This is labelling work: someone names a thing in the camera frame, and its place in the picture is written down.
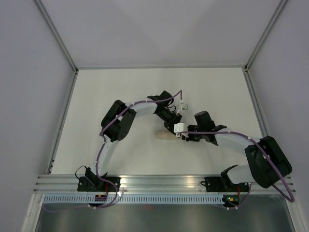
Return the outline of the beige cloth napkin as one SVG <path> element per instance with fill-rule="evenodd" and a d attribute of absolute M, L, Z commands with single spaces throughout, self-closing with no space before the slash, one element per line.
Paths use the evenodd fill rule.
<path fill-rule="evenodd" d="M 155 131 L 155 138 L 159 140 L 177 140 L 178 137 L 176 137 L 173 133 L 171 133 L 168 130 L 156 130 Z"/>

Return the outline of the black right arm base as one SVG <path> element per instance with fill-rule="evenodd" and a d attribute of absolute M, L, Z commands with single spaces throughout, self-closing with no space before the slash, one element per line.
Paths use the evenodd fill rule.
<path fill-rule="evenodd" d="M 233 184 L 229 179 L 220 176 L 206 176 L 200 182 L 206 188 L 206 192 L 248 192 L 249 184 L 240 183 Z"/>

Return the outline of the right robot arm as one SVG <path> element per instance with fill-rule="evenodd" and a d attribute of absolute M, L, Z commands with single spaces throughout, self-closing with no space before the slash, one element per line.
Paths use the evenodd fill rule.
<path fill-rule="evenodd" d="M 221 172 L 220 184 L 224 190 L 231 191 L 245 182 L 257 183 L 266 189 L 292 172 L 290 162 L 273 137 L 252 138 L 224 125 L 216 125 L 207 111 L 195 114 L 195 119 L 196 125 L 175 124 L 176 136 L 192 142 L 205 140 L 247 159 L 246 165 L 235 164 Z"/>

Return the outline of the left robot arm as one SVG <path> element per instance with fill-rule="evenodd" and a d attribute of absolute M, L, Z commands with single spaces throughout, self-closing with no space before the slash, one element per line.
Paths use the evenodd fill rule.
<path fill-rule="evenodd" d="M 85 177 L 89 178 L 88 185 L 94 191 L 101 191 L 105 187 L 103 176 L 107 174 L 109 162 L 116 146 L 129 133 L 134 119 L 145 115 L 156 115 L 164 122 L 164 127 L 174 134 L 174 125 L 179 123 L 180 113 L 171 111 L 169 105 L 174 98 L 182 95 L 180 90 L 174 96 L 167 91 L 160 95 L 148 96 L 146 99 L 133 103 L 116 100 L 101 122 L 102 130 L 99 135 L 103 144 L 92 166 L 88 167 Z"/>

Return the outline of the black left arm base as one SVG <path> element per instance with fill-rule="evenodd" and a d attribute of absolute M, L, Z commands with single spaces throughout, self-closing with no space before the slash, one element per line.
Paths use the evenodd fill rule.
<path fill-rule="evenodd" d="M 113 182 L 116 187 L 120 187 L 121 178 L 118 176 L 104 176 L 110 182 Z M 85 176 L 79 178 L 78 192 L 116 192 L 115 187 L 106 181 L 99 179 L 89 181 Z"/>

